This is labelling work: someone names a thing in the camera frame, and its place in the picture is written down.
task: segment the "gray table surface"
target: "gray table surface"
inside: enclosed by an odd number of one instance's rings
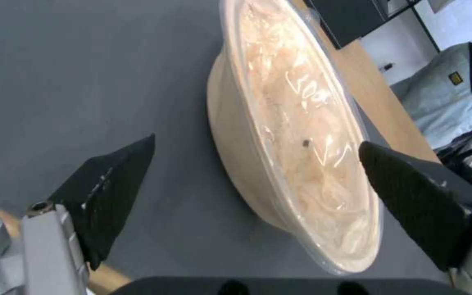
[[[0,207],[23,215],[85,159],[154,132],[109,265],[132,278],[329,277],[223,169],[206,116],[221,45],[218,0],[0,0]],[[389,214],[357,276],[447,278]]]

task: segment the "black sticker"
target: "black sticker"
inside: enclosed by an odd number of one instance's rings
[[[462,79],[462,76],[458,72],[449,75],[449,80],[451,80],[454,86],[458,86],[464,82],[464,79]]]

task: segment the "plastic lid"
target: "plastic lid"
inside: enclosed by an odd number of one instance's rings
[[[326,270],[369,267],[382,211],[358,157],[356,105],[287,0],[222,0],[225,42],[288,229]]]

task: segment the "wall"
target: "wall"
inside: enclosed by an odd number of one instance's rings
[[[436,56],[436,50],[412,11],[381,26],[361,40],[378,67],[394,63],[384,73],[388,84],[409,77]]]
[[[472,41],[472,0],[455,0],[436,14],[422,1],[416,10],[440,49]]]

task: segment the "screw head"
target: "screw head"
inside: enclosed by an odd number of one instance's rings
[[[42,200],[28,207],[27,216],[32,218],[50,211],[54,211],[55,209],[54,203],[51,200]]]

